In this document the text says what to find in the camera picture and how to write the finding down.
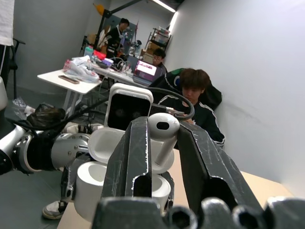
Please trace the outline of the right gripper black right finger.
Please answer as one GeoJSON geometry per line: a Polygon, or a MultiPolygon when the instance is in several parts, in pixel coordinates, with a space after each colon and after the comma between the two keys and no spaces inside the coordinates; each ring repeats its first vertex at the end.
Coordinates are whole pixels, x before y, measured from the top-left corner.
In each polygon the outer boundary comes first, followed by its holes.
{"type": "Polygon", "coordinates": [[[248,206],[262,210],[235,162],[202,128],[181,124],[177,135],[184,188],[191,210],[206,198],[218,198],[230,210],[248,206]]]}

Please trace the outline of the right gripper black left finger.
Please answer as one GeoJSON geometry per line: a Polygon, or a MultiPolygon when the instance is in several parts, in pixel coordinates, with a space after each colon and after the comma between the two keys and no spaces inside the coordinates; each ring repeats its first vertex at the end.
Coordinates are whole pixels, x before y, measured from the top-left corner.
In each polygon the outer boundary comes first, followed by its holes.
{"type": "Polygon", "coordinates": [[[151,138],[146,116],[130,122],[112,153],[102,197],[152,197],[151,138]]]}

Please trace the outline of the white earbud charging case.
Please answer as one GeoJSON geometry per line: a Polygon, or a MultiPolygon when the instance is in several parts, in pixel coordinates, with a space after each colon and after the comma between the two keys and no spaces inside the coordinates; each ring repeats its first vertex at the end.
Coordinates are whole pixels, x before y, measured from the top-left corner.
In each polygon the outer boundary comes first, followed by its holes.
{"type": "MultiPolygon", "coordinates": [[[[88,150],[94,161],[86,162],[79,166],[76,177],[76,189],[74,207],[77,213],[88,222],[93,221],[96,207],[102,195],[107,164],[121,137],[123,130],[102,128],[91,134],[88,142],[88,150]]],[[[169,153],[167,161],[158,166],[155,160],[160,153],[163,142],[151,140],[152,151],[152,198],[158,202],[161,212],[174,190],[170,183],[161,177],[174,163],[174,152],[169,153]]]]}

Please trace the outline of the white earbud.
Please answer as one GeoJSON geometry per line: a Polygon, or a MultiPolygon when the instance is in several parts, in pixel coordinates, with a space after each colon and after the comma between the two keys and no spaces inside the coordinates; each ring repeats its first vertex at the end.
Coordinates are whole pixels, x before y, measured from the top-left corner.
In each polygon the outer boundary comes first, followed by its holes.
{"type": "Polygon", "coordinates": [[[150,136],[155,141],[163,142],[162,148],[155,159],[157,166],[163,166],[177,142],[180,122],[167,113],[155,113],[148,117],[150,136]]]}

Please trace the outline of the smartphone with brown case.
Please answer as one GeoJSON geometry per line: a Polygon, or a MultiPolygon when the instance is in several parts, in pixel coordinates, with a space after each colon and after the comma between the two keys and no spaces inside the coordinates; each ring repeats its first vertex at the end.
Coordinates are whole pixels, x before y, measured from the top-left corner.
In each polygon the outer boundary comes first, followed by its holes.
{"type": "Polygon", "coordinates": [[[66,76],[66,75],[59,75],[58,76],[60,79],[63,79],[63,80],[65,80],[65,81],[67,81],[67,82],[70,82],[70,83],[72,83],[72,84],[79,84],[80,83],[80,81],[78,81],[78,80],[76,80],[76,79],[73,79],[73,78],[71,78],[71,77],[68,77],[68,76],[66,76]]]}

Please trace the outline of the white grey sneaker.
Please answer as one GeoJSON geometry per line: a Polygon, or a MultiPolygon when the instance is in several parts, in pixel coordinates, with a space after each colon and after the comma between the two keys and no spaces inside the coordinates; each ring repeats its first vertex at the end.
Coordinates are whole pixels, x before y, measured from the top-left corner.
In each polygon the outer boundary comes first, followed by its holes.
{"type": "Polygon", "coordinates": [[[43,208],[42,216],[45,219],[51,219],[51,220],[61,219],[67,205],[68,203],[62,200],[54,201],[43,208]]]}

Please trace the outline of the seated person in striped jacket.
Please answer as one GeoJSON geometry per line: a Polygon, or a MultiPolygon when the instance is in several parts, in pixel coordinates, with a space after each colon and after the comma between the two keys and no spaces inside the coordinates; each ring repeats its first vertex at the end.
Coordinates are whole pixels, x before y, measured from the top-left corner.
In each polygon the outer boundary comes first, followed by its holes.
{"type": "Polygon", "coordinates": [[[150,87],[163,88],[188,99],[194,106],[194,116],[186,122],[201,127],[219,147],[224,146],[225,136],[218,126],[216,115],[209,105],[202,102],[202,95],[213,88],[210,77],[204,70],[176,69],[160,76],[150,87]]]}

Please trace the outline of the black plastic bag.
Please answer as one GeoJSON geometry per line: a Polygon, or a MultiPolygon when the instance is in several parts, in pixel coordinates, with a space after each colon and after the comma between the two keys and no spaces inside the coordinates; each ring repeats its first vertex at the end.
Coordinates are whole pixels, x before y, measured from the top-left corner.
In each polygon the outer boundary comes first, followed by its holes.
{"type": "Polygon", "coordinates": [[[35,111],[26,118],[26,124],[36,127],[38,130],[44,128],[60,128],[64,126],[66,112],[62,108],[54,107],[50,104],[41,103],[35,111]]]}

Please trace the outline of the small white table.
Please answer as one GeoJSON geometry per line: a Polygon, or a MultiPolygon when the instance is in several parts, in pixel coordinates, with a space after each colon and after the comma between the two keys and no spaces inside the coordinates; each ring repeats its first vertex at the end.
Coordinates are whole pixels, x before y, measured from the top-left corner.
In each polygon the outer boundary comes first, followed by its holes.
{"type": "Polygon", "coordinates": [[[74,113],[76,105],[81,102],[84,95],[88,94],[102,83],[102,81],[98,81],[97,83],[86,83],[80,81],[78,84],[72,84],[64,79],[61,79],[59,77],[60,75],[65,75],[63,70],[39,74],[37,75],[37,78],[67,90],[63,109],[66,111],[68,116],[71,116],[74,113]]]}

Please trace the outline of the crumpled clear plastic bags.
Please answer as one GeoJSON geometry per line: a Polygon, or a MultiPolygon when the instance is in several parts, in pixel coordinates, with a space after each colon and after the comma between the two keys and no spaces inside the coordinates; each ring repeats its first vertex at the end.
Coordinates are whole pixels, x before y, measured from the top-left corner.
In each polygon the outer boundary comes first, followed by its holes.
{"type": "Polygon", "coordinates": [[[86,83],[97,83],[100,80],[99,75],[92,67],[92,62],[88,55],[67,60],[63,71],[66,75],[86,83]]]}

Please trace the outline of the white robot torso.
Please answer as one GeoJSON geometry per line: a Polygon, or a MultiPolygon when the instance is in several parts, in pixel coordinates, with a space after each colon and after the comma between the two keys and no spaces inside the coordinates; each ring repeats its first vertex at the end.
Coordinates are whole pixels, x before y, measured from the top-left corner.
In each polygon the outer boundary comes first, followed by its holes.
{"type": "Polygon", "coordinates": [[[5,110],[8,104],[7,93],[4,85],[4,81],[0,76],[0,112],[5,110]]]}

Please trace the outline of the seated person with glasses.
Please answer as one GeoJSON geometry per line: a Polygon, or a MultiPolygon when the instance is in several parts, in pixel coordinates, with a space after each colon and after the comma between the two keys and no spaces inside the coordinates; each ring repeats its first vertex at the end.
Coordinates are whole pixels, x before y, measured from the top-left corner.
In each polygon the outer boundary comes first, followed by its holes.
{"type": "Polygon", "coordinates": [[[162,75],[167,73],[167,69],[163,63],[166,53],[163,49],[158,48],[153,52],[152,64],[162,70],[162,75]]]}

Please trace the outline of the stacked cardboard boxes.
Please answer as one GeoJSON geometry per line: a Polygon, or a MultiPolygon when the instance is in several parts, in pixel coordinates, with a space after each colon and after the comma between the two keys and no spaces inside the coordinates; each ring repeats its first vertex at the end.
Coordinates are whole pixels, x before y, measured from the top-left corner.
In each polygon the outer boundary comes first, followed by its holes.
{"type": "Polygon", "coordinates": [[[160,48],[159,45],[148,42],[145,48],[141,50],[141,59],[145,62],[152,63],[153,62],[153,53],[156,49],[160,48]]]}

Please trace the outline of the standing person in dark clothes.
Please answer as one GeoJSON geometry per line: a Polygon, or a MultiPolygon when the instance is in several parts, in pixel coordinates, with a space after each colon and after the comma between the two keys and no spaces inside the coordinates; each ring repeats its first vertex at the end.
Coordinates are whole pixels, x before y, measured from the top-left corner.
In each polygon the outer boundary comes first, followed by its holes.
{"type": "Polygon", "coordinates": [[[121,48],[121,40],[123,39],[123,32],[129,27],[130,23],[127,19],[121,18],[120,23],[111,29],[106,35],[107,41],[106,58],[110,59],[117,57],[118,51],[121,48]]]}

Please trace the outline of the black metal storage shelf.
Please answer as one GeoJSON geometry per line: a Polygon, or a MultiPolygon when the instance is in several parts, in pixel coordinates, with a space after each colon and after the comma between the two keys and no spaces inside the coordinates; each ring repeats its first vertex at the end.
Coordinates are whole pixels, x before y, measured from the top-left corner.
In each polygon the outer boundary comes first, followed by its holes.
{"type": "Polygon", "coordinates": [[[153,43],[159,48],[166,51],[169,41],[171,39],[170,31],[162,27],[153,28],[152,32],[149,35],[147,43],[153,43]]]}

